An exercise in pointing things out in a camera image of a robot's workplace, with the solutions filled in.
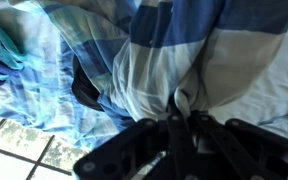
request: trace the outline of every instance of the black mount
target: black mount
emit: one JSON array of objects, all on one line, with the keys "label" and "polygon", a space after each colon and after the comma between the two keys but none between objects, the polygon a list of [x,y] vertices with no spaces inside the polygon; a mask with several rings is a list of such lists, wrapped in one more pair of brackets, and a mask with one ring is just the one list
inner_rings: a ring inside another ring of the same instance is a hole
[{"label": "black mount", "polygon": [[140,120],[80,159],[80,180],[131,179],[161,152],[145,180],[288,179],[288,139],[238,119],[225,126],[192,112]]}]

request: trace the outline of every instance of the teal fabric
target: teal fabric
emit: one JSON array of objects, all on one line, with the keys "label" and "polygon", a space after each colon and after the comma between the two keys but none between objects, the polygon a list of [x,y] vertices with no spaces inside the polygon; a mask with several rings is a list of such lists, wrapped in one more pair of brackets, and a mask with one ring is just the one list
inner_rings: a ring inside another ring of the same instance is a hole
[{"label": "teal fabric", "polygon": [[0,61],[11,69],[21,70],[25,60],[26,55],[19,52],[11,38],[0,28]]}]

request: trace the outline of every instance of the black plastic object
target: black plastic object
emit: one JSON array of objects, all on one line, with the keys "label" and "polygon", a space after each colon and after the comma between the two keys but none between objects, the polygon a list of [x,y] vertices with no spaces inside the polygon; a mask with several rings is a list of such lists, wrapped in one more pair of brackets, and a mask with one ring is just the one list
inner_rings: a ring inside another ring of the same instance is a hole
[{"label": "black plastic object", "polygon": [[282,180],[288,178],[288,139],[238,119],[225,126],[207,114],[187,120],[143,119],[80,159],[80,180],[131,179],[160,152],[145,180]]}]

